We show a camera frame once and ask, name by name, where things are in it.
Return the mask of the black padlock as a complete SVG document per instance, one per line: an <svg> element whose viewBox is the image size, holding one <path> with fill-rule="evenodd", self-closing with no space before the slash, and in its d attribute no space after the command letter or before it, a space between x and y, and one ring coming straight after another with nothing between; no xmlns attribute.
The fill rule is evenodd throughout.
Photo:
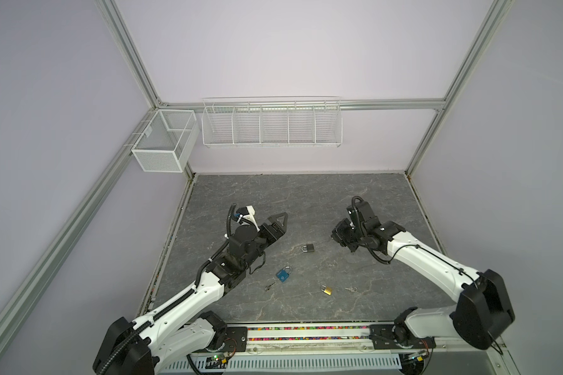
<svg viewBox="0 0 563 375"><path fill-rule="evenodd" d="M303 253L313 253L314 252L314 245L313 244L306 244L301 247L301 251Z"/></svg>

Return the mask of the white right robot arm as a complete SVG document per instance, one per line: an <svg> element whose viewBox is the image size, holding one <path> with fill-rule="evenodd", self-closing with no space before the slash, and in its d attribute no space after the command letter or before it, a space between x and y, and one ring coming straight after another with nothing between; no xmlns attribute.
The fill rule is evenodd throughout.
<svg viewBox="0 0 563 375"><path fill-rule="evenodd" d="M473 348L487 350L515 321L504 278L493 270L467 267L418 240L393 221L381 222L370 204L354 196L348 217L331 237L355 252L366 249L383 265L402 262L450 297L452 305L423 309L411 307L400 314L386 338L411 348L427 338L460 338Z"/></svg>

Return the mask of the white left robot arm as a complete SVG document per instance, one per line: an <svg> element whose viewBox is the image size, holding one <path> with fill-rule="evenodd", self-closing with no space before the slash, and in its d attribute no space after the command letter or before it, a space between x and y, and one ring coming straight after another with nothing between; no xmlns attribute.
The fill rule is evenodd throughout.
<svg viewBox="0 0 563 375"><path fill-rule="evenodd" d="M92 370L96 374L158 374L193 352L220 348L226 323L207 310L256 269L253 263L286 234L288 214L262 224L253 206L232 206L223 245L199 268L195 281L134 320L124 317L108 328Z"/></svg>

